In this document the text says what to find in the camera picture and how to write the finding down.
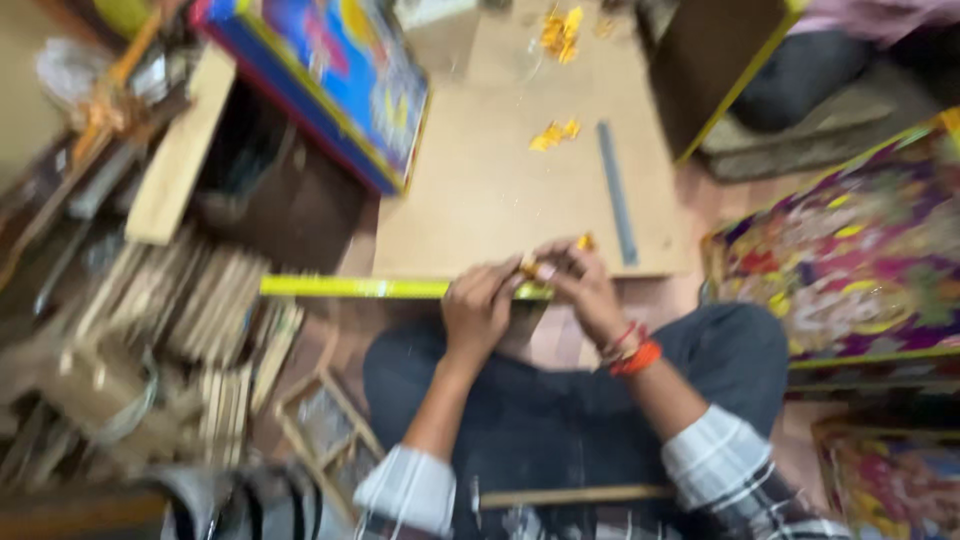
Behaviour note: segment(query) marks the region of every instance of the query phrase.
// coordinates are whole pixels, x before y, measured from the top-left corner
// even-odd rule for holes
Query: red thread bracelet
[[[631,322],[630,322],[630,326],[627,327],[627,331],[623,332],[623,335],[621,335],[620,337],[617,337],[617,338],[613,341],[613,343],[611,343],[610,345],[608,345],[608,346],[603,350],[602,355],[603,355],[603,356],[609,356],[613,351],[616,350],[617,347],[620,346],[621,343],[623,343],[623,340],[624,340],[624,339],[626,339],[627,337],[629,337],[631,333],[634,333],[634,330],[636,330],[636,321],[631,321]]]

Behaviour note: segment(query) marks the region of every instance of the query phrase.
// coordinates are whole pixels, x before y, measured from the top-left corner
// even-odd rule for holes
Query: floor
[[[718,225],[761,209],[809,182],[809,175],[794,175],[748,184],[721,185],[698,165],[683,167],[677,176],[677,196],[689,227],[691,268],[688,275],[664,279],[627,280],[619,283],[623,305],[631,318],[644,321],[651,329],[676,319],[697,306],[697,292],[703,280],[699,240]],[[373,235],[377,208],[371,203],[361,218],[359,231],[351,240],[339,273],[369,275],[373,256]],[[275,398],[323,364],[334,373],[363,411],[362,362],[373,338],[383,329],[410,317],[436,312],[436,302],[380,300],[300,300],[310,316],[294,353],[281,374]],[[596,357],[581,334],[572,310],[551,305],[515,313],[514,325],[503,349],[541,369],[589,368]],[[843,410],[839,404],[787,404],[772,437],[775,458],[783,473],[826,508],[816,455],[809,426],[819,418]],[[265,454],[281,456],[290,447],[265,411],[254,428],[254,446]]]

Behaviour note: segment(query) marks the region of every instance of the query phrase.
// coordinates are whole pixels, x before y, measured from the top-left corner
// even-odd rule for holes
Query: dark cloth
[[[702,307],[654,337],[708,401],[770,434],[786,384],[787,351],[769,312]],[[403,437],[444,350],[440,321],[386,331],[371,345],[364,391],[385,448]],[[667,483],[660,441],[621,380],[604,371],[544,372],[501,355],[492,356],[470,390],[451,464],[458,537],[476,531],[469,510],[474,479],[481,492]],[[639,504],[644,512],[676,513],[671,502]]]
[[[839,30],[787,36],[737,96],[731,112],[759,132],[796,126],[859,77],[873,55],[869,41]]]
[[[879,54],[911,70],[945,108],[960,98],[960,88],[951,93],[937,87],[948,72],[960,70],[960,25],[921,28],[882,53],[870,41],[830,30],[787,36],[737,96],[731,112],[759,132],[793,127],[859,77]]]

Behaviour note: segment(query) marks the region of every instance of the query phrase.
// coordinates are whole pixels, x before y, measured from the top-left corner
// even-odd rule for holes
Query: orange bracelet
[[[663,356],[663,349],[660,347],[660,343],[653,339],[646,339],[636,349],[635,353],[610,364],[610,373],[617,377],[631,375],[650,367],[661,356]]]

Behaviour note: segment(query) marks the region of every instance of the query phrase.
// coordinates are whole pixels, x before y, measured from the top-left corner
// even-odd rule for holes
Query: wrist
[[[476,353],[448,350],[437,363],[433,378],[444,385],[465,387],[469,390],[480,375],[485,359]]]
[[[633,327],[630,321],[622,316],[615,322],[605,325],[602,329],[600,329],[600,332],[598,332],[596,343],[597,348],[602,351],[616,343],[618,340],[623,341],[634,337],[632,328]]]

